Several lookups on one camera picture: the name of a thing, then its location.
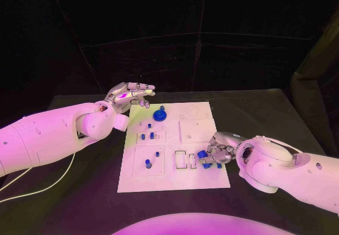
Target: dark table surface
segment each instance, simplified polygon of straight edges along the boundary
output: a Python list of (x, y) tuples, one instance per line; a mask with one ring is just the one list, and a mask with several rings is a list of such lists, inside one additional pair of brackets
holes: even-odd
[[(50, 109), (103, 98), (57, 96)], [(305, 152), (325, 154), (279, 89), (158, 93), (148, 99), (152, 103), (210, 101), (219, 131), (247, 138), (265, 135)], [(125, 141), (126, 133), (113, 130), (105, 140), (76, 154), (69, 174), (48, 191), (0, 204), (2, 234), (109, 235), (145, 219), (182, 212), (239, 216), (296, 234), (339, 234), (338, 214), (301, 202), (282, 189), (275, 194), (259, 191), (239, 176), (236, 162), (227, 164), (232, 188), (118, 193)], [(34, 168), (0, 192), (0, 199), (47, 188), (70, 161), (67, 157)], [(12, 173), (6, 181), (18, 174)]]

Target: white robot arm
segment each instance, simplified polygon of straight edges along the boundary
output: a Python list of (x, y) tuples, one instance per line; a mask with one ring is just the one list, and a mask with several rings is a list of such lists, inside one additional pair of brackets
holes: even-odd
[(207, 151), (200, 163), (229, 163), (236, 158), (239, 174), (256, 189), (276, 193), (282, 188), (301, 201), (339, 213), (339, 159), (304, 153), (275, 139), (247, 140), (229, 132), (216, 133)]
[(60, 108), (28, 117), (0, 129), (0, 176), (50, 164), (105, 139), (112, 129), (126, 131), (132, 104), (149, 108), (145, 95), (155, 86), (120, 83), (105, 101)]

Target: blue part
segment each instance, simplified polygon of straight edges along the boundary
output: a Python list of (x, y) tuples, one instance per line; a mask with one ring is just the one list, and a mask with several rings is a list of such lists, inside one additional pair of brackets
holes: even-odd
[(161, 110), (158, 110), (155, 113), (154, 113), (154, 119), (157, 120), (157, 121), (164, 121), (165, 119), (167, 119), (167, 117), (168, 117), (168, 114), (167, 114), (167, 112), (165, 112), (165, 109), (162, 109), (162, 107), (161, 107)]
[(149, 169), (149, 168), (152, 167), (151, 160), (149, 160), (149, 159), (146, 159), (145, 163), (146, 163), (146, 168)]
[[(198, 157), (200, 157), (200, 158), (208, 157), (206, 150), (203, 150), (203, 151), (198, 153)], [(204, 168), (208, 169), (208, 168), (211, 168), (213, 165), (214, 165), (213, 163), (204, 163)]]

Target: white board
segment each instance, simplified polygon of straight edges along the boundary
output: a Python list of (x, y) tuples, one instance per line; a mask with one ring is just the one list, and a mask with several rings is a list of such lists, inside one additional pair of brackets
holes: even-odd
[[(154, 113), (162, 105), (168, 118), (157, 121)], [(216, 132), (208, 102), (152, 104), (149, 109), (133, 105), (119, 192), (230, 188), (226, 164), (221, 169), (217, 164), (204, 169), (198, 162), (198, 152), (207, 150)], [(146, 159), (152, 162), (149, 169)]]

